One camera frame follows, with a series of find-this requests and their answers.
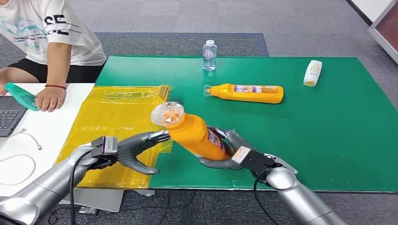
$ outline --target water bottle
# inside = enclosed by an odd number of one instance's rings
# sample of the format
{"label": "water bottle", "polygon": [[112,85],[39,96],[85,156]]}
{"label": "water bottle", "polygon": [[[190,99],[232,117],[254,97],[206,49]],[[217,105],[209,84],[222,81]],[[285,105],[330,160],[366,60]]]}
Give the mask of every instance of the water bottle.
{"label": "water bottle", "polygon": [[215,60],[217,57],[217,46],[213,40],[207,40],[203,45],[203,69],[205,71],[215,70]]}

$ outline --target orange bottle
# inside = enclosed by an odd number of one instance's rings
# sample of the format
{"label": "orange bottle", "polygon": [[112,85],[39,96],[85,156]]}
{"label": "orange bottle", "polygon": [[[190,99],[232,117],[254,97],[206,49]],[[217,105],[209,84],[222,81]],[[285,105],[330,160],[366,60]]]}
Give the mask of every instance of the orange bottle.
{"label": "orange bottle", "polygon": [[165,127],[170,137],[196,157],[211,160],[227,159],[225,144],[196,115],[184,113],[178,102],[158,105],[151,113],[151,121]]}
{"label": "orange bottle", "polygon": [[216,96],[228,100],[278,104],[283,98],[283,88],[280,86],[233,85],[225,83],[220,86],[206,85],[205,96]]}

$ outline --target robotic arm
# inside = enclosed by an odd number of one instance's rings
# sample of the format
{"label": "robotic arm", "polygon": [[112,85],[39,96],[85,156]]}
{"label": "robotic arm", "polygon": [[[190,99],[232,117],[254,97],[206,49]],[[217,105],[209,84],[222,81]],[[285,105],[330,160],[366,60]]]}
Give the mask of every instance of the robotic arm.
{"label": "robotic arm", "polygon": [[[261,183],[277,190],[285,207],[300,225],[346,225],[313,191],[298,181],[298,172],[288,163],[274,155],[257,152],[234,131],[210,129],[229,144],[233,157],[220,161],[200,158],[200,163],[218,169],[249,169]],[[70,174],[74,174],[75,187],[88,170],[102,169],[116,162],[146,175],[159,173],[158,169],[139,162],[137,156],[169,139],[167,131],[146,132],[119,143],[115,138],[101,137],[87,146],[78,147],[27,187],[0,202],[0,224],[35,224],[69,193]]]}
{"label": "robotic arm", "polygon": [[169,139],[166,131],[146,132],[117,143],[114,137],[101,137],[87,146],[76,148],[24,189],[0,202],[1,225],[33,225],[69,194],[70,174],[74,171],[73,187],[88,170],[103,169],[117,161],[143,174],[156,174],[137,156],[146,149]]}
{"label": "robotic arm", "polygon": [[298,173],[291,165],[277,156],[260,153],[234,131],[224,132],[211,127],[221,138],[227,140],[235,154],[231,159],[199,162],[210,168],[249,169],[260,183],[275,188],[286,209],[300,225],[347,225],[313,191],[297,179]]}

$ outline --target white wall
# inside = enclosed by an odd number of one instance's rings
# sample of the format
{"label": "white wall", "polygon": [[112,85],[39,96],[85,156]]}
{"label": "white wall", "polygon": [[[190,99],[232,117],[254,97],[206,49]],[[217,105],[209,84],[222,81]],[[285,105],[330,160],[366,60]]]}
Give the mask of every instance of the white wall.
{"label": "white wall", "polygon": [[374,22],[392,0],[352,0],[353,3]]}

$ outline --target black cable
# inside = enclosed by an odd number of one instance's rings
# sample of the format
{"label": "black cable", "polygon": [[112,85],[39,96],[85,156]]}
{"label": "black cable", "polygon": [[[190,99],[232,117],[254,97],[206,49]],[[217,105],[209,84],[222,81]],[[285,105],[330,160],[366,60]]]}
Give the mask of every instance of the black cable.
{"label": "black cable", "polygon": [[58,209],[54,210],[53,212],[51,212],[50,216],[48,217],[47,223],[50,224],[50,225],[56,224],[58,222],[58,217],[55,214],[58,211],[60,211],[60,210],[66,210],[66,209],[69,210],[70,207],[69,206],[68,207],[61,207],[61,208],[58,208]]}
{"label": "black cable", "polygon": [[186,206],[190,206],[193,203],[193,200],[195,199],[196,194],[198,193],[198,191],[195,191],[195,193],[193,193],[191,199],[189,200],[188,204],[184,204],[184,205],[175,205],[175,206],[171,206],[171,207],[164,207],[164,206],[143,206],[143,207],[139,207],[139,208],[130,208],[130,209],[125,209],[125,210],[121,210],[120,212],[111,212],[111,213],[107,213],[104,215],[100,215],[100,216],[95,216],[94,219],[98,219],[101,217],[106,217],[109,215],[114,215],[114,214],[119,214],[122,212],[127,212],[127,211],[136,211],[136,210],[141,210],[141,209],[175,209],[175,208],[179,208],[179,207],[186,207]]}
{"label": "black cable", "polygon": [[75,188],[74,186],[74,179],[75,179],[75,170],[77,165],[79,165],[79,162],[88,154],[91,153],[91,150],[84,153],[81,155],[75,162],[75,164],[72,167],[72,170],[70,171],[69,175],[69,196],[70,196],[70,224],[75,225],[75,197],[73,196],[73,189]]}
{"label": "black cable", "polygon": [[259,182],[259,180],[261,179],[261,177],[257,177],[256,181],[254,181],[254,185],[253,185],[253,190],[254,190],[254,197],[257,200],[257,203],[260,205],[261,209],[264,211],[265,215],[267,215],[267,217],[275,224],[275,225],[279,225],[269,214],[268,212],[265,210],[264,206],[261,204],[259,197],[257,196],[257,184]]}
{"label": "black cable", "polygon": [[[106,216],[110,216],[110,215],[114,215],[114,214],[119,214],[119,213],[127,212],[127,211],[136,211],[136,210],[142,210],[142,209],[166,209],[166,210],[169,210],[169,209],[175,209],[175,208],[179,208],[179,207],[187,207],[187,206],[192,205],[193,200],[195,200],[195,197],[196,197],[196,194],[197,194],[197,193],[198,193],[198,191],[195,191],[195,193],[193,193],[192,197],[190,198],[189,202],[188,202],[187,204],[183,204],[183,205],[175,205],[175,206],[169,207],[169,203],[170,203],[169,200],[170,200],[170,199],[168,199],[168,206],[167,206],[167,207],[164,207],[164,206],[143,206],[143,207],[139,207],[139,208],[125,209],[125,210],[121,210],[121,211],[119,211],[119,212],[111,212],[111,213],[107,213],[107,214],[104,214],[104,215],[86,215],[86,216],[94,217],[93,219],[90,220],[90,221],[92,221],[92,220],[97,220],[97,219],[99,219],[99,218],[101,218],[101,217],[106,217]],[[48,220],[47,220],[48,223],[51,224],[51,225],[56,224],[56,223],[58,222],[58,217],[57,217],[55,214],[56,214],[58,211],[64,210],[64,209],[69,209],[69,210],[71,210],[72,207],[61,207],[61,208],[58,208],[58,209],[54,210],[53,212],[50,213],[50,217],[49,217]]]}
{"label": "black cable", "polygon": [[160,222],[159,222],[159,225],[162,224],[164,218],[166,217],[169,207],[170,207],[170,192],[169,192],[168,195],[167,195],[167,209],[165,210],[165,212],[164,212],[164,214],[163,214],[163,217],[162,217],[162,219],[161,219]]}

